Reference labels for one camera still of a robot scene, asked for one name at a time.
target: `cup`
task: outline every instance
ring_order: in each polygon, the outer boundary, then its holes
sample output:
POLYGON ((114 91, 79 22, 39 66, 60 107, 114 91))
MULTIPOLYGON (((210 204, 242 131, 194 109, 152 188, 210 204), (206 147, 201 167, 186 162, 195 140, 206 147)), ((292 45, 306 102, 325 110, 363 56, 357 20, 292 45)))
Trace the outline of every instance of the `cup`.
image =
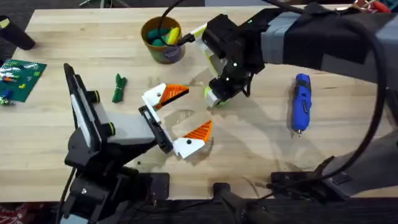
MULTIPOLYGON (((151 30, 157 29, 159 26, 160 17, 155 17, 147 21, 141 29, 141 37, 144 41, 145 45, 147 46, 150 54, 155 59, 155 61, 164 64, 170 64, 178 62, 184 55, 185 55, 185 46, 163 46, 163 47, 156 47, 151 45, 151 43, 147 40, 147 33, 151 30)), ((171 28, 180 28, 180 33, 178 38, 182 36, 182 30, 180 24, 170 17, 165 17, 162 23, 161 28, 171 29, 171 28)))
POLYGON ((7 16, 0 16, 0 37, 24 50, 30 50, 36 44, 25 31, 10 21, 7 16))

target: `wooden table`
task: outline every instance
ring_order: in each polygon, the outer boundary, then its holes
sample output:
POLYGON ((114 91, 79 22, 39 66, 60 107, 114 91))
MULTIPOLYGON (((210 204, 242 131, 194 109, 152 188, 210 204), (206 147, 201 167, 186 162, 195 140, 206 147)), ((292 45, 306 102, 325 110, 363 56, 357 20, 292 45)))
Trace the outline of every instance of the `wooden table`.
MULTIPOLYGON (((241 23, 261 7, 178 8, 170 16, 185 32, 224 13, 241 23)), ((160 65, 142 43, 140 29, 164 9, 37 10, 27 32, 37 41, 14 59, 46 63, 42 78, 25 103, 0 109, 0 202, 59 200, 70 172, 64 165, 73 132, 72 109, 63 72, 68 62, 85 85, 98 90, 110 111, 138 113, 141 95, 160 83, 189 85, 190 93, 160 111, 167 129, 181 136, 207 119, 212 141, 187 161, 158 147, 129 163, 145 172, 171 175, 170 198, 209 198, 214 182, 229 182, 233 192, 258 197, 268 192, 271 172, 311 170, 331 155, 356 149, 368 128, 375 85, 339 75, 284 65, 267 65, 254 78, 252 96, 207 110, 204 86, 210 80, 205 59, 194 45, 174 65, 160 65), (111 102, 115 75, 129 83, 124 102, 111 102), (294 77, 312 78, 311 125, 303 138, 290 137, 289 91, 294 77)), ((377 132, 393 127, 387 119, 377 132)), ((396 188, 360 196, 394 196, 396 188)))

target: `orange plastic part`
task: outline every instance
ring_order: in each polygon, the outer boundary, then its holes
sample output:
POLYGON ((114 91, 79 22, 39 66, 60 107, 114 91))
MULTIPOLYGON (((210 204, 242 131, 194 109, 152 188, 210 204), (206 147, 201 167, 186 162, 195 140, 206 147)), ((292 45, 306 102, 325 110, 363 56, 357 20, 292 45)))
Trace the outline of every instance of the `orange plastic part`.
POLYGON ((166 89, 164 90, 159 103, 157 103, 154 108, 157 110, 161 109, 161 107, 164 105, 164 102, 187 90, 189 90, 189 88, 183 85, 166 85, 166 89))
POLYGON ((201 139, 207 141, 211 133, 211 120, 207 121, 204 125, 196 128, 190 133, 184 135, 184 138, 201 139))

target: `green circuit board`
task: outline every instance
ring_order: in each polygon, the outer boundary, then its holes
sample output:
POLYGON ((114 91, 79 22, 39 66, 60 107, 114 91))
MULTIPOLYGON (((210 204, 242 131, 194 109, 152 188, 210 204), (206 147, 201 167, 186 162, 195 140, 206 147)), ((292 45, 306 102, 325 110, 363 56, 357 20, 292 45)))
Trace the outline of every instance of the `green circuit board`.
POLYGON ((13 78, 16 82, 0 82, 0 94, 4 90, 11 90, 10 100, 25 102, 46 66, 42 63, 7 59, 0 68, 0 77, 15 75, 18 78, 13 78))

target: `gray robot arm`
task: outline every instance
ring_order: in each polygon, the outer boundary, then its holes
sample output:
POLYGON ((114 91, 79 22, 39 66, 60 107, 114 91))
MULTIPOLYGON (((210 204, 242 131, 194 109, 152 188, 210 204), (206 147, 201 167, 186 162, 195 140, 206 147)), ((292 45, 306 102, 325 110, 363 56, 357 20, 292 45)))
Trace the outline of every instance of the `gray robot arm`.
MULTIPOLYGON (((308 10, 322 10, 319 5, 307 7, 312 7, 308 10)), ((227 61, 220 76, 209 83, 208 96, 211 96, 207 98, 213 101, 206 99, 207 102, 212 106, 214 102, 225 101, 239 92, 249 96, 251 79, 264 68, 264 63, 296 65, 376 82, 373 53, 359 35, 336 25, 336 19, 341 17, 360 23, 375 34, 386 52, 387 85, 398 89, 398 18, 395 14, 365 14, 353 9, 315 18, 280 9, 264 9, 240 26, 233 24, 226 15, 219 15, 207 23, 202 41, 215 55, 227 61)), ((323 180, 317 187, 344 200, 365 190, 398 185, 397 142, 398 133, 374 140, 354 165, 323 180)), ((352 152, 327 159, 316 171, 329 174, 340 168, 351 155, 352 152)), ((307 187, 295 190, 327 200, 322 198, 322 190, 311 185, 307 187)))

